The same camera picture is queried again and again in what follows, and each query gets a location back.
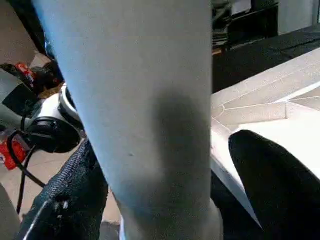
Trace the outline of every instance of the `white box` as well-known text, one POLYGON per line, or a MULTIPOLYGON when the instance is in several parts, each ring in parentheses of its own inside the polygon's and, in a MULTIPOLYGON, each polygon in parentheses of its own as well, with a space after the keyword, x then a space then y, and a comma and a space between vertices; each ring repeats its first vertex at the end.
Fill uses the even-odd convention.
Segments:
POLYGON ((320 49, 211 97, 211 168, 259 223, 229 153, 228 138, 251 130, 296 156, 320 178, 320 49))

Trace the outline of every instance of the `black cable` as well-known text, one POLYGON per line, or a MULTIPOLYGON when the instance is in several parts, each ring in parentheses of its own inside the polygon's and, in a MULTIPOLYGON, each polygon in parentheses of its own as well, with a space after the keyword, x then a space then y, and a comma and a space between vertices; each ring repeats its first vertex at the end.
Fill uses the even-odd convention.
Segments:
POLYGON ((21 162, 18 160, 15 151, 13 149, 13 139, 16 135, 23 135, 23 133, 19 130, 14 131, 7 140, 7 147, 9 150, 9 153, 12 157, 12 160, 14 161, 14 163, 16 164, 16 166, 28 177, 30 178, 35 184, 39 185, 40 187, 44 188, 46 185, 40 181, 38 178, 36 178, 31 172, 29 172, 22 164, 21 162))
MULTIPOLYGON (((28 155, 26 156, 25 161, 24 161, 24 166, 23 166, 25 169, 28 168, 30 159, 31 159, 32 155, 34 154, 35 150, 36 150, 36 146, 33 146, 33 147, 30 149, 28 155)), ((25 184, 26 184, 26 174, 25 174, 24 172, 22 172, 22 174, 21 174, 20 190, 19 190, 19 198, 18 198, 18 203, 17 203, 17 206, 16 206, 16 212, 17 212, 18 214, 20 214, 21 206, 22 206, 22 201, 23 201, 23 199, 24 199, 25 184)))

